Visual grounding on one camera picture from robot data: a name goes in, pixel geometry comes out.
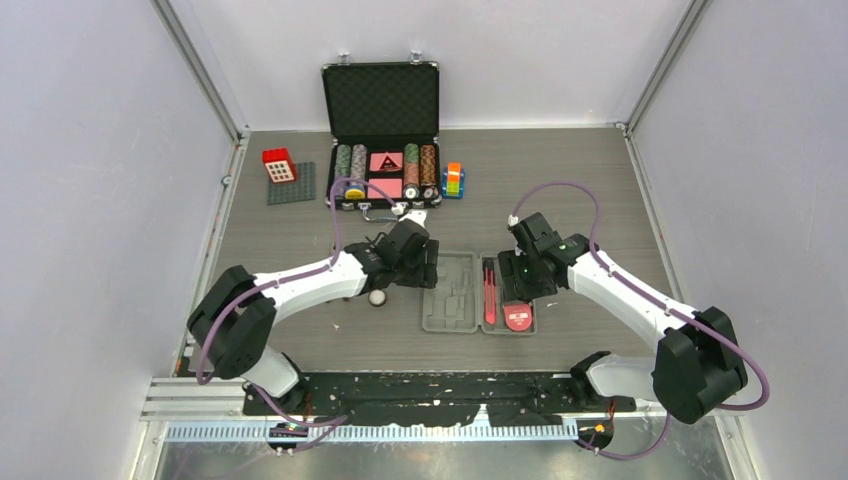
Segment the red black utility knife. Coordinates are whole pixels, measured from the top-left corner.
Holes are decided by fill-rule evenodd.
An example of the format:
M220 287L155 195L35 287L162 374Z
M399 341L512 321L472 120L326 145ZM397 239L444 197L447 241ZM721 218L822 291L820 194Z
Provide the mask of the red black utility knife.
M483 260L483 276L484 322L494 325L497 320L497 295L494 261L491 258Z

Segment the grey plastic tool case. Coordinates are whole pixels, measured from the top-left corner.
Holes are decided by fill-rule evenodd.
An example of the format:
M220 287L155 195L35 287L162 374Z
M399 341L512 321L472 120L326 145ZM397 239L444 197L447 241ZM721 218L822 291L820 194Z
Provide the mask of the grey plastic tool case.
M497 295L497 320L494 325L484 322L483 260L494 261ZM504 322L501 298L501 276L495 253L445 252L438 257L438 283L421 295L421 326L429 333L530 336L537 332L535 303L534 324L529 331L510 331Z

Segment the black electrical tape roll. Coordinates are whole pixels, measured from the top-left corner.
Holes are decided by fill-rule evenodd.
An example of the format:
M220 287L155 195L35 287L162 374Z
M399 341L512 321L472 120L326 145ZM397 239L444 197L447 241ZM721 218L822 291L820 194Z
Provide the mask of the black electrical tape roll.
M368 294L368 302L373 307L382 307L387 302L387 294L381 289L372 290Z

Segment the red tape measure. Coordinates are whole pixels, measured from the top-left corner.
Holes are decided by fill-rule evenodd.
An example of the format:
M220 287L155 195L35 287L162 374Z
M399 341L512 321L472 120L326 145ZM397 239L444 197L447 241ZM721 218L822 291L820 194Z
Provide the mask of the red tape measure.
M526 332L533 326L533 307L530 303L509 302L502 309L505 325L510 331Z

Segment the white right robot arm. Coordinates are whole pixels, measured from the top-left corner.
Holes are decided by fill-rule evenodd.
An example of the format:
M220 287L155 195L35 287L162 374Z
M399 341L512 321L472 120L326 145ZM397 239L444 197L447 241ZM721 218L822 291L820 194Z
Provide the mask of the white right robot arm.
M674 419L694 424L748 384L748 372L728 315L677 302L620 268L590 238L561 236L534 213L510 216L516 246L502 251L502 284L511 300L529 303L570 290L593 301L650 348L649 357L599 351L575 364L571 397L584 410L609 398L659 403Z

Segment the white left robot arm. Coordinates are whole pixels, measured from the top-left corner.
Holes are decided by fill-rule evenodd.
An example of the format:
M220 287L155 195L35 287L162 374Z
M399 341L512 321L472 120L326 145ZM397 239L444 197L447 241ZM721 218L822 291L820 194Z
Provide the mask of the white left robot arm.
M201 348L199 382L241 378L264 390L280 412L298 412L307 389L295 363L269 346L273 327L334 300L366 295L380 302L391 285L434 288L439 244L426 229L426 217L425 211L413 210L390 231L298 268L257 274L241 265L225 270L187 320Z

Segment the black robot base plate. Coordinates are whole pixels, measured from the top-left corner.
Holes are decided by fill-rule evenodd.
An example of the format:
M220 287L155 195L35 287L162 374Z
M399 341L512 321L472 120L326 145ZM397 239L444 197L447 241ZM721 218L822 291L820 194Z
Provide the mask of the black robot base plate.
M495 427L551 426L563 414L630 413L630 397L600 397L567 373L308 372L269 406L256 388L244 389L243 412L353 426L467 426L480 412Z

